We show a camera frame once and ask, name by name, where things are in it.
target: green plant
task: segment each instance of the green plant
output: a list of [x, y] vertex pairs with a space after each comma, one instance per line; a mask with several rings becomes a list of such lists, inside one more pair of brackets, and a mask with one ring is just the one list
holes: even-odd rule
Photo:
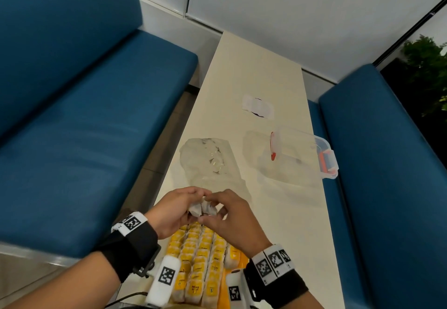
[[420, 117], [443, 122], [447, 122], [447, 54], [441, 55], [445, 46], [420, 35], [414, 42], [406, 41], [402, 50], [411, 109]]

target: blue leather upholstery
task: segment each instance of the blue leather upholstery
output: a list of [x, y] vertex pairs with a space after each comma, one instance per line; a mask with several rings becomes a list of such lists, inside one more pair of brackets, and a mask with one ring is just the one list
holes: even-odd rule
[[139, 0], [0, 6], [0, 136], [142, 24]]
[[85, 256], [196, 66], [195, 54], [137, 31], [0, 148], [0, 241]]
[[[311, 101], [308, 105], [313, 133], [328, 140], [320, 107]], [[325, 178], [323, 187], [346, 309], [372, 308], [339, 181]]]
[[446, 169], [372, 65], [319, 102], [375, 306], [444, 308]]

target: person's left hand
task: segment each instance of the person's left hand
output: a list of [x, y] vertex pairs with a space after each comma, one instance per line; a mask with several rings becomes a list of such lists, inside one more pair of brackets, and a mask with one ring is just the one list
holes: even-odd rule
[[211, 191], [198, 187], [175, 189], [165, 194], [144, 215], [157, 233], [158, 239], [162, 240], [171, 236], [182, 225], [197, 221], [197, 217], [188, 214], [188, 208], [211, 194]]

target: blue backrest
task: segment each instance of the blue backrest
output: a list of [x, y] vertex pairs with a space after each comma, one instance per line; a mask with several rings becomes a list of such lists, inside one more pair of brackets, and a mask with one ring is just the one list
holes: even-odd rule
[[446, 307], [446, 169], [372, 65], [319, 102], [377, 308]]
[[0, 136], [141, 24], [139, 0], [0, 0]]

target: beige tabletop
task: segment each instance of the beige tabletop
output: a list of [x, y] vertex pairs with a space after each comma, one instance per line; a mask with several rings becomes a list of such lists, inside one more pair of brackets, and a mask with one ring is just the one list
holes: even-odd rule
[[[270, 102], [274, 120], [243, 110], [245, 94]], [[268, 238], [282, 244], [325, 308], [344, 308], [321, 181], [311, 189], [269, 183], [243, 152], [249, 131], [268, 132], [277, 124], [313, 134], [300, 65], [224, 32], [156, 202], [168, 191], [187, 185], [179, 149], [188, 139], [228, 140], [251, 194], [252, 210]], [[269, 306], [264, 302], [261, 307]]]

